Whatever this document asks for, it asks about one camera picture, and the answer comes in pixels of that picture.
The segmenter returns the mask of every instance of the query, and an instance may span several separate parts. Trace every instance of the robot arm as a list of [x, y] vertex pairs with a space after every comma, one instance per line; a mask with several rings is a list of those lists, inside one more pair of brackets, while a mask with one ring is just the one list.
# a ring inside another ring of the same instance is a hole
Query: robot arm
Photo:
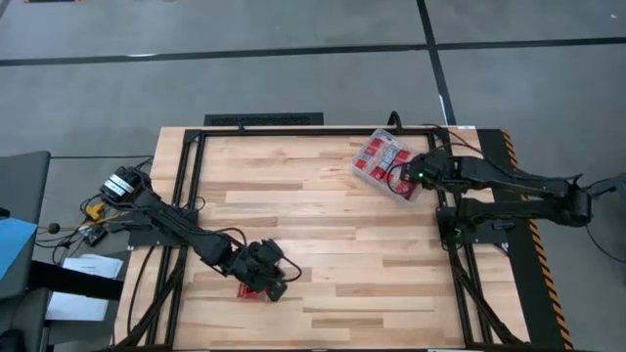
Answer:
[[119, 211], [143, 214], [162, 233], [183, 239], [204, 264], [224, 277], [234, 276], [255, 292], [267, 291], [272, 301], [279, 300], [287, 290], [286, 282], [297, 279], [285, 279], [278, 262], [285, 259], [294, 264], [274, 241], [247, 245], [225, 232], [200, 228], [185, 217], [183, 209], [163, 202], [152, 190], [150, 177], [136, 168], [119, 167], [100, 191], [106, 204]]
[[592, 198], [623, 190], [626, 185], [626, 174], [621, 174], [591, 188], [580, 188], [575, 181], [509, 172], [486, 159], [449, 156], [441, 150], [414, 157], [403, 167], [401, 177], [420, 183], [427, 190], [465, 193], [492, 188], [534, 197], [528, 201], [495, 203], [461, 198], [456, 207], [441, 209], [445, 216], [472, 225], [487, 219], [522, 218], [548, 219], [563, 226], [586, 226], [592, 220]]

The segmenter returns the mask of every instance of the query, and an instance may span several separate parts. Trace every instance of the gray floor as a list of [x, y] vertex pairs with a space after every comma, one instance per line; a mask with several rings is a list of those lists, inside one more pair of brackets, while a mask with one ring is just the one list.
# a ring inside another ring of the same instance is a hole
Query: gray floor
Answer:
[[[620, 0], [426, 3], [441, 43], [626, 36]], [[424, 42], [412, 0], [14, 0], [0, 20], [0, 59]], [[626, 171], [625, 46], [450, 51], [441, 62], [458, 123], [509, 129], [527, 171], [583, 182]], [[205, 113], [323, 111], [328, 124], [368, 124], [391, 110], [443, 123], [427, 52], [0, 67], [0, 154], [151, 154], [161, 126]], [[53, 160], [42, 223], [79, 221], [80, 201], [139, 161]], [[623, 204], [595, 206], [593, 234], [626, 257]], [[575, 347], [623, 350], [624, 266], [584, 230], [540, 226]], [[125, 244], [109, 236], [96, 251]]]

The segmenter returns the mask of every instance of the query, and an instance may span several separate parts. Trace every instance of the plastic container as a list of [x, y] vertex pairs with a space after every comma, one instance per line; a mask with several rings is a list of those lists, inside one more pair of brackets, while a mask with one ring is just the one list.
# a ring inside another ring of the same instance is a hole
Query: plastic container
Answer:
[[377, 129], [361, 151], [352, 158], [352, 171], [383, 194], [401, 203], [411, 203], [419, 195], [419, 184], [400, 180], [401, 164], [416, 153], [383, 129]]

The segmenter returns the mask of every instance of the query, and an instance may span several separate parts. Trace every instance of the yellow black hazard tape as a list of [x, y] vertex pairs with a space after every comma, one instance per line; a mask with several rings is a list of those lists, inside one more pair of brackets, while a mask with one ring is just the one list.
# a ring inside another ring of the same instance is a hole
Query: yellow black hazard tape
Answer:
[[[517, 156], [515, 155], [515, 148], [513, 146], [513, 142], [511, 140], [511, 136], [507, 130], [502, 130], [502, 135], [505, 138], [505, 144], [507, 145], [507, 150], [509, 152], [509, 157], [511, 158], [511, 165], [514, 170], [517, 170]], [[522, 196], [523, 200], [528, 200], [528, 197]], [[560, 327], [560, 335], [563, 337], [563, 345], [565, 349], [573, 349], [574, 345], [571, 340], [571, 336], [569, 335], [569, 329], [567, 328], [567, 323], [565, 322], [565, 316], [563, 315], [562, 308], [559, 303], [559, 296], [557, 295], [557, 288], [555, 287], [555, 281], [552, 278], [552, 274], [550, 273], [550, 268], [548, 268], [548, 259], [546, 258], [546, 251], [544, 250], [544, 246], [541, 245], [541, 237], [539, 237], [539, 229], [537, 228], [537, 223], [535, 220], [528, 221], [530, 227], [530, 233], [532, 234], [532, 240], [535, 243], [535, 250], [537, 252], [537, 258], [539, 259], [539, 263], [541, 264], [541, 271], [544, 275], [544, 280], [546, 281], [546, 287], [548, 288], [548, 294], [552, 299], [552, 307], [555, 310], [555, 315], [557, 316], [557, 323]]]

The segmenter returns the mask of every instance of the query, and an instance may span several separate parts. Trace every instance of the wooden table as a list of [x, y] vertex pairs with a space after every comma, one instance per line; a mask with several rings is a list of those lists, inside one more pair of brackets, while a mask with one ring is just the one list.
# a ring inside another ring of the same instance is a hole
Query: wooden table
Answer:
[[[152, 177], [165, 200], [173, 193], [184, 131], [160, 132]], [[480, 147], [475, 130], [456, 132]], [[436, 193], [425, 191], [407, 207], [354, 177], [350, 159], [366, 140], [206, 140], [201, 226], [237, 226], [249, 241], [272, 238], [303, 275], [279, 302], [240, 299], [235, 279], [221, 278], [190, 250], [175, 349], [465, 346], [448, 255], [435, 222]], [[425, 137], [402, 140], [416, 152], [428, 150]], [[476, 154], [463, 147], [453, 152]], [[190, 179], [191, 165], [184, 190]], [[489, 190], [469, 196], [493, 201]], [[491, 244], [474, 248], [487, 301], [514, 334], [527, 340], [509, 259]], [[152, 301], [160, 251], [155, 249], [140, 283], [133, 324]], [[115, 324], [117, 340], [126, 336], [129, 300], [146, 253], [136, 248], [131, 256]], [[167, 302], [164, 307], [156, 341], [164, 339]], [[471, 299], [469, 310], [474, 339], [480, 340]]]

